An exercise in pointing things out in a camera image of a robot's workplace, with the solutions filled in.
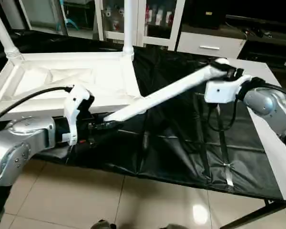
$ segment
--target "black cable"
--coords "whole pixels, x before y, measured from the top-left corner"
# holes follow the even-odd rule
[[[281,87],[279,87],[279,86],[275,86],[275,85],[269,84],[269,83],[265,83],[265,84],[263,84],[261,87],[270,88],[270,89],[275,89],[275,90],[277,90],[277,91],[280,91],[280,92],[286,94],[286,91],[285,91],[283,88],[281,88]]]
[[[280,91],[280,92],[286,94],[286,91],[285,91],[283,88],[281,88],[281,87],[279,87],[279,86],[275,86],[275,85],[269,84],[269,83],[264,83],[264,84],[262,84],[262,85],[259,86],[259,87],[261,87],[261,88],[274,89],[274,90],[277,90],[277,91]],[[217,128],[213,127],[213,126],[210,124],[210,116],[211,116],[211,112],[212,112],[212,110],[213,110],[214,108],[209,109],[207,122],[208,122],[209,127],[210,127],[212,130],[214,130],[214,131],[216,131],[216,132],[220,132],[220,131],[228,130],[228,129],[230,129],[230,128],[232,127],[232,125],[234,124],[234,121],[235,121],[235,117],[236,117],[237,101],[238,101],[238,99],[236,99],[236,100],[234,101],[233,115],[232,115],[232,119],[231,119],[229,125],[227,125],[226,127],[222,128],[222,129],[217,129]]]
[[[44,94],[44,93],[47,93],[47,92],[52,92],[52,91],[57,91],[57,90],[65,90],[66,92],[70,92],[71,91],[71,87],[52,87],[52,88],[47,88],[47,89],[43,89],[41,91],[38,91],[38,92],[35,92],[33,94],[30,94],[20,100],[18,100],[17,102],[15,102],[14,104],[12,104],[11,106],[7,107],[5,110],[1,111],[0,112],[0,118],[2,116],[4,116],[7,112],[9,112],[11,109],[15,108],[16,106],[19,106],[21,103],[33,98],[33,97],[36,97],[40,94]]]
[[[210,116],[211,116],[211,112],[214,108],[209,109],[208,118],[207,118],[207,122],[208,122],[209,127],[216,132],[225,131],[225,130],[230,129],[233,126],[235,118],[236,118],[237,102],[238,102],[238,99],[235,99],[234,106],[233,106],[233,114],[232,114],[232,118],[230,120],[230,123],[227,126],[223,127],[222,129],[217,129],[210,124]]]

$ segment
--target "drawer handle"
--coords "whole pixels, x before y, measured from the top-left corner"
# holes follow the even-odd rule
[[[199,48],[201,48],[201,49],[220,50],[219,47],[212,47],[212,46],[205,46],[205,45],[200,45]]]

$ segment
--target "cabinet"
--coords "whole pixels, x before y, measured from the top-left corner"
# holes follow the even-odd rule
[[[174,50],[185,0],[133,0],[133,45]],[[123,41],[123,0],[95,0],[100,40]]]
[[[182,32],[177,48],[178,52],[199,55],[237,58],[245,40]]]
[[[65,35],[93,39],[97,33],[93,0],[18,1],[31,30],[63,34],[61,22],[64,21]]]
[[[18,0],[31,30],[87,39],[124,40],[124,0]],[[133,45],[174,50],[185,0],[132,0]]]
[[[137,41],[138,3],[132,0],[133,45]],[[124,0],[94,0],[95,14],[100,41],[113,39],[124,40]]]
[[[185,0],[140,0],[137,45],[167,46],[174,50]]]

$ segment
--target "cable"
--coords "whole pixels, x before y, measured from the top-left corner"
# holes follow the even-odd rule
[[[4,116],[7,112],[9,112],[11,109],[15,108],[16,106],[19,106],[21,103],[33,98],[33,97],[36,97],[40,94],[44,94],[44,93],[47,93],[47,92],[52,92],[52,91],[57,91],[57,90],[65,90],[66,92],[70,92],[71,91],[71,87],[52,87],[52,88],[47,88],[47,89],[43,89],[41,91],[38,91],[38,92],[35,92],[33,94],[30,94],[20,100],[18,100],[17,102],[15,102],[14,104],[12,104],[11,106],[7,107],[5,110],[1,111],[0,112],[0,118],[2,116]]]
[[[269,84],[269,83],[264,83],[264,84],[260,85],[259,87],[274,89],[274,90],[280,91],[280,92],[282,92],[283,94],[286,95],[286,91],[283,88],[281,88],[279,86],[275,86],[275,85]],[[233,114],[232,114],[232,118],[231,118],[231,121],[230,121],[229,125],[223,127],[222,129],[219,129],[219,128],[217,129],[217,128],[213,127],[210,124],[210,116],[211,116],[211,112],[214,109],[214,107],[209,109],[207,122],[208,122],[209,127],[212,130],[214,130],[216,132],[220,132],[220,131],[228,130],[228,129],[230,129],[233,126],[235,118],[236,118],[237,101],[238,101],[238,99],[235,99],[235,101],[234,101]]]
[[[245,35],[245,37],[246,37],[246,41],[248,40],[248,35],[247,35],[245,32],[243,32],[241,29],[239,29],[239,28],[237,28],[237,27],[235,27],[235,26],[233,26],[233,25],[230,25],[228,22],[225,22],[225,23],[226,23],[227,26],[229,26],[229,27],[231,27],[231,28],[233,28],[233,29],[235,29],[235,30],[237,30],[237,31],[242,32],[243,35]]]
[[[275,86],[275,85],[269,84],[269,83],[265,83],[265,84],[263,84],[261,87],[270,88],[270,89],[275,89],[275,90],[277,90],[277,91],[280,91],[280,92],[286,94],[286,91],[285,91],[283,88],[281,88],[281,87],[279,87],[279,86]]]
[[[208,113],[208,118],[207,118],[207,122],[208,122],[209,127],[210,127],[212,130],[216,131],[216,132],[225,131],[225,130],[230,129],[230,128],[233,126],[234,121],[235,121],[235,118],[236,118],[237,102],[238,102],[238,99],[235,99],[235,100],[234,100],[234,106],[233,106],[233,114],[232,114],[232,118],[231,118],[231,120],[230,120],[230,123],[229,123],[227,126],[221,128],[221,129],[216,129],[215,127],[213,127],[213,126],[210,124],[211,111],[214,109],[214,108],[210,108],[210,109],[209,109],[209,113]]]

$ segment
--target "glass cabinet door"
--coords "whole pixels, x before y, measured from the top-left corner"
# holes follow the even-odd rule
[[[139,1],[138,42],[165,46],[173,50],[181,23],[185,0]]]
[[[20,0],[26,21],[32,30],[58,33],[57,10],[52,0]]]
[[[124,40],[124,0],[100,0],[102,31],[105,40],[122,43]],[[137,40],[138,1],[132,0],[133,45]]]
[[[93,39],[97,36],[94,0],[19,0],[32,30]]]
[[[63,3],[68,35],[87,39],[96,38],[95,4],[93,0],[60,0]]]

